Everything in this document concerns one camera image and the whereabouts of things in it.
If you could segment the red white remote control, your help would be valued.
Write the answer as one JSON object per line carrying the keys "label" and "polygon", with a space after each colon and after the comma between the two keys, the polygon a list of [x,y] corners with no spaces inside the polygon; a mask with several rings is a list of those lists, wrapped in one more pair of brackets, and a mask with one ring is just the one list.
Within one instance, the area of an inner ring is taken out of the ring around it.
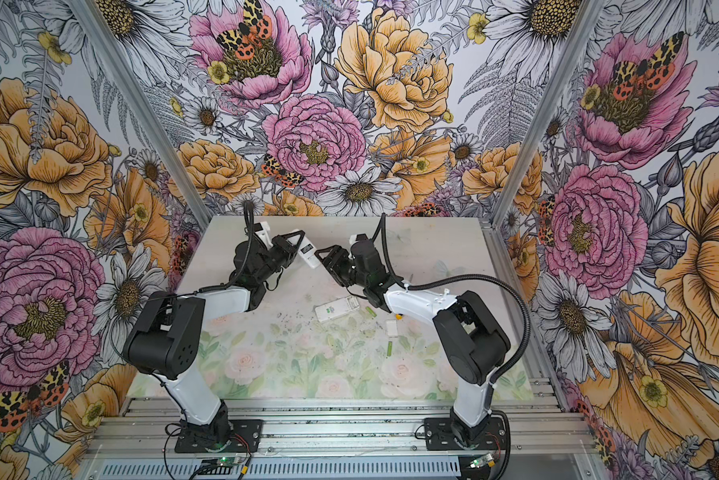
{"label": "red white remote control", "polygon": [[321,260],[317,256],[317,248],[309,238],[304,237],[298,247],[299,258],[309,266],[309,268],[317,269],[322,265]]}

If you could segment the white battery cover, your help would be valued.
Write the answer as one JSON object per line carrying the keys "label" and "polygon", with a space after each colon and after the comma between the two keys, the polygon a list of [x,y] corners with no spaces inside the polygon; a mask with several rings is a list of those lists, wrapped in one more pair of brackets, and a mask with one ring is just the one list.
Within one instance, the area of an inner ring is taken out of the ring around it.
{"label": "white battery cover", "polygon": [[385,322],[385,332],[387,332],[387,336],[389,336],[389,338],[399,336],[399,321],[387,320]]}

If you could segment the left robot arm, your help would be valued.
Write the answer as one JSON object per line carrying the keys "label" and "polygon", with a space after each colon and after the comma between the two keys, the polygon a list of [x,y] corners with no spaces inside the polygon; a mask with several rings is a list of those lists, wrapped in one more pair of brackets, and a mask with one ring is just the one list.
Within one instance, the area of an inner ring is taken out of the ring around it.
{"label": "left robot arm", "polygon": [[139,372],[161,381],[181,415],[178,453],[255,452],[254,424],[235,427],[227,404],[215,394],[197,362],[203,326],[231,314],[256,310],[268,292],[268,280],[284,272],[306,244],[296,230],[262,239],[266,226],[249,229],[236,250],[228,282],[192,294],[158,291],[147,300],[124,345],[124,358]]}

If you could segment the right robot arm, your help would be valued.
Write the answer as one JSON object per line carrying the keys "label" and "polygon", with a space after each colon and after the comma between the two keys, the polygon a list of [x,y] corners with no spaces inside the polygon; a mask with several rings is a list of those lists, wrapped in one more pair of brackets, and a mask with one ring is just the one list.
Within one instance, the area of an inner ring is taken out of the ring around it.
{"label": "right robot arm", "polygon": [[365,234],[356,236],[350,249],[334,245],[316,251],[315,256],[337,284],[363,288],[363,296],[373,307],[435,327],[445,357],[459,376],[449,414],[453,441],[463,449],[476,448],[493,415],[493,390],[499,374],[507,369],[505,356],[511,340],[479,294],[471,290],[459,295],[447,290],[437,293],[433,288],[464,281],[485,281],[509,293],[513,288],[485,274],[413,285],[383,263],[381,252]]}

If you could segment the left circuit board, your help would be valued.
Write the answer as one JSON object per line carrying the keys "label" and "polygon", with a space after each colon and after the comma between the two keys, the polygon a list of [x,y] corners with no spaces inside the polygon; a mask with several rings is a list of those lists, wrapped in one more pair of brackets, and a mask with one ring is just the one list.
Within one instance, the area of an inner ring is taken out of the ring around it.
{"label": "left circuit board", "polygon": [[243,465],[245,461],[245,458],[238,456],[207,459],[203,461],[201,468],[204,468],[205,470],[232,469]]}

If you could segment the circuit board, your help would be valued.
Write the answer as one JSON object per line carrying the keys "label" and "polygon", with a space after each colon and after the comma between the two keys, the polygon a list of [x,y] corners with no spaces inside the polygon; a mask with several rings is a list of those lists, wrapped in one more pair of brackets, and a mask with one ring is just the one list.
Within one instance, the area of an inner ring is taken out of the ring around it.
{"label": "circuit board", "polygon": [[469,469],[491,469],[493,466],[495,466],[495,456],[491,453],[483,454],[482,456],[479,456],[469,462]]}
{"label": "circuit board", "polygon": [[243,465],[245,461],[245,458],[238,456],[207,459],[203,461],[201,468],[204,468],[205,470],[232,469]]}

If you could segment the right circuit board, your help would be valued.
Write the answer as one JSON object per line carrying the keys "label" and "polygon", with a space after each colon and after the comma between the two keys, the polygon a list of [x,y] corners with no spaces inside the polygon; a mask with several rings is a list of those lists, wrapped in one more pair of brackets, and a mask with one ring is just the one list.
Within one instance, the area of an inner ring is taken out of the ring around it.
{"label": "right circuit board", "polygon": [[493,466],[495,466],[495,456],[491,453],[483,454],[482,456],[479,456],[469,462],[469,469],[491,469]]}

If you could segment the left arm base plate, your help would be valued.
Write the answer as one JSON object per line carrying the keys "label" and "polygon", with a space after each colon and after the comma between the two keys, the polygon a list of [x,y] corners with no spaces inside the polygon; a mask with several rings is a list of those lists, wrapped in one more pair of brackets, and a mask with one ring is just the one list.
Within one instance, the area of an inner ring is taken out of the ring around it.
{"label": "left arm base plate", "polygon": [[233,419],[209,425],[181,422],[175,445],[179,454],[257,453],[262,439],[262,420]]}

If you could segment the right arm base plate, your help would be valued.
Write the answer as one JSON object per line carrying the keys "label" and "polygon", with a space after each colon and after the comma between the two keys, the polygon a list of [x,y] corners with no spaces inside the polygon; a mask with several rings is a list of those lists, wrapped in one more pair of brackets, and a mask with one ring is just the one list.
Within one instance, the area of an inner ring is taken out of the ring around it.
{"label": "right arm base plate", "polygon": [[497,414],[486,417],[475,427],[455,417],[423,420],[423,439],[429,451],[505,450],[511,443],[509,434],[507,420]]}

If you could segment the aluminium frame rail front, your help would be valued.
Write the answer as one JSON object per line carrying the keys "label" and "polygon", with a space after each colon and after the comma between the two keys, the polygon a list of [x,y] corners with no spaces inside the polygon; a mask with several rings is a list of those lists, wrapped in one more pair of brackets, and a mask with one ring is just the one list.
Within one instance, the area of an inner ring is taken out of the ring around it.
{"label": "aluminium frame rail front", "polygon": [[[425,451],[423,422],[449,417],[443,401],[231,400],[233,420],[263,423],[259,456],[318,457],[403,455]],[[565,413],[551,400],[499,406],[509,417],[511,450],[519,454],[578,454],[595,450],[583,416]],[[178,420],[171,402],[131,401],[123,415],[107,418],[90,452],[102,457],[157,458],[173,447],[166,426]]]}

